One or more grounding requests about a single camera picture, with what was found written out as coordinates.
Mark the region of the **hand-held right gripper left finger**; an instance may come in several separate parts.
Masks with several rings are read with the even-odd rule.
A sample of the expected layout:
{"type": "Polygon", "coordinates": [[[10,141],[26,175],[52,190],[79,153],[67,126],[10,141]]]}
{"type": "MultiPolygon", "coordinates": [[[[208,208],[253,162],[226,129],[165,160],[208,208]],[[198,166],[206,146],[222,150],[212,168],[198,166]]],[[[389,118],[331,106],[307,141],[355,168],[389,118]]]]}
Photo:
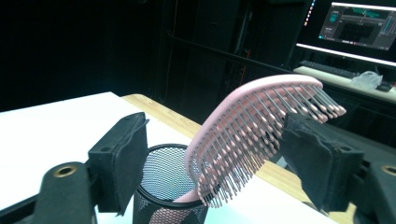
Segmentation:
{"type": "Polygon", "coordinates": [[[123,216],[143,178],[149,154],[144,112],[121,118],[88,152],[94,201],[101,213],[123,216]]]}

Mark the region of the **black keyboard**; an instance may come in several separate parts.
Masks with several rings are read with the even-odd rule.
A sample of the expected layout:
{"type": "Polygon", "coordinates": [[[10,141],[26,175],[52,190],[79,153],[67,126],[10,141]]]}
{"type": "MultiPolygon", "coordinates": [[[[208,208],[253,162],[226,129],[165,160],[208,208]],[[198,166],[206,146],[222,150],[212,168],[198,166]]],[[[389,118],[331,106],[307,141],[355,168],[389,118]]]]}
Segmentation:
{"type": "Polygon", "coordinates": [[[359,73],[357,73],[357,72],[351,72],[351,71],[336,68],[333,66],[329,66],[329,65],[325,65],[325,64],[321,64],[321,63],[314,63],[314,62],[310,62],[310,61],[300,61],[299,65],[309,67],[309,68],[312,68],[315,70],[319,70],[322,72],[334,74],[334,75],[337,75],[340,77],[349,78],[349,79],[352,79],[353,77],[357,77],[359,75],[359,73]]]}

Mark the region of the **pink hairbrush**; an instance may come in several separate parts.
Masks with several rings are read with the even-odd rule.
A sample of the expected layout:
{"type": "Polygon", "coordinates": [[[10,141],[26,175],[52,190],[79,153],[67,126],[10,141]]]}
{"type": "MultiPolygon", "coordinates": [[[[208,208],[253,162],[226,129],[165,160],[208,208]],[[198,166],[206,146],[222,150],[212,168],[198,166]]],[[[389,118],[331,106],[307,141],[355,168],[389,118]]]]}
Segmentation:
{"type": "Polygon", "coordinates": [[[188,145],[184,164],[194,187],[177,201],[223,206],[280,150],[287,114],[325,123],[346,112],[310,76],[276,75],[238,87],[188,145]]]}

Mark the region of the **black mesh pen cup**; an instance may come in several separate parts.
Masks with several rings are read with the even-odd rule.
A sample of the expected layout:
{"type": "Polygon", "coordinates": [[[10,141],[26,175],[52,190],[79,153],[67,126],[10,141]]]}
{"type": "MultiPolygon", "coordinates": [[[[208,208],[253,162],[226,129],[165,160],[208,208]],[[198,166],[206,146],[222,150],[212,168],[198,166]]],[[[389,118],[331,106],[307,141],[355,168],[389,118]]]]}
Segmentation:
{"type": "Polygon", "coordinates": [[[195,188],[184,167],[185,145],[151,147],[143,179],[134,194],[133,224],[205,224],[208,208],[200,200],[176,203],[195,188]]]}

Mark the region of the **clear plastic bag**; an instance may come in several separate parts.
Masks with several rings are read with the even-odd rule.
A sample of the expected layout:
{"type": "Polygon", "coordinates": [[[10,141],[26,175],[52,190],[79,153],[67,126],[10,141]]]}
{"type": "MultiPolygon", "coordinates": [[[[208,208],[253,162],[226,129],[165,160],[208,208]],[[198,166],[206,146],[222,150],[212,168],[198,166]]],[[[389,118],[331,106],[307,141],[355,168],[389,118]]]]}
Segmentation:
{"type": "Polygon", "coordinates": [[[364,90],[375,90],[382,82],[383,76],[374,71],[366,71],[351,79],[351,84],[364,90]]]}

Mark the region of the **computer monitor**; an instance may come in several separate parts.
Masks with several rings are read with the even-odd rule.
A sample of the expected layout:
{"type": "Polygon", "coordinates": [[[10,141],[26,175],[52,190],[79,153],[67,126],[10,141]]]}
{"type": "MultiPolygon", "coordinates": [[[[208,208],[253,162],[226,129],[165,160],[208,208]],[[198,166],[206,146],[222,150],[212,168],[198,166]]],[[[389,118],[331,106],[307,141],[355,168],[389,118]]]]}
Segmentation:
{"type": "Polygon", "coordinates": [[[311,0],[296,46],[396,67],[396,0],[311,0]]]}

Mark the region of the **light wooden desk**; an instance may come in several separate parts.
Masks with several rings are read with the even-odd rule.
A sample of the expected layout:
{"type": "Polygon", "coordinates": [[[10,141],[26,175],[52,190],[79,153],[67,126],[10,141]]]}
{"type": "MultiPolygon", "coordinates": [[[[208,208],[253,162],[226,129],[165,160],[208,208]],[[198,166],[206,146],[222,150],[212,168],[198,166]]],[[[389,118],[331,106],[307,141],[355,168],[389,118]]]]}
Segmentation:
{"type": "Polygon", "coordinates": [[[348,78],[339,77],[306,66],[297,67],[293,70],[293,72],[301,75],[311,76],[319,79],[323,83],[327,83],[329,85],[333,85],[335,87],[339,87],[345,90],[354,91],[356,93],[360,93],[396,105],[396,87],[393,87],[390,91],[360,89],[357,86],[353,85],[351,80],[348,78]]]}

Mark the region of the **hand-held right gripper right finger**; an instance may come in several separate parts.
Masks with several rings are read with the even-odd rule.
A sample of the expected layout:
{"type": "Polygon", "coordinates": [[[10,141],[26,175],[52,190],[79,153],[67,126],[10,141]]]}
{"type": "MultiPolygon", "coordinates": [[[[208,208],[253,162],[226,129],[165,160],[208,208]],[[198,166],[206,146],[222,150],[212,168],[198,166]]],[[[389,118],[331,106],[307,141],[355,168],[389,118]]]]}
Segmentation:
{"type": "Polygon", "coordinates": [[[347,209],[349,178],[360,169],[362,150],[326,125],[289,113],[285,117],[280,152],[316,208],[326,212],[347,209]]]}

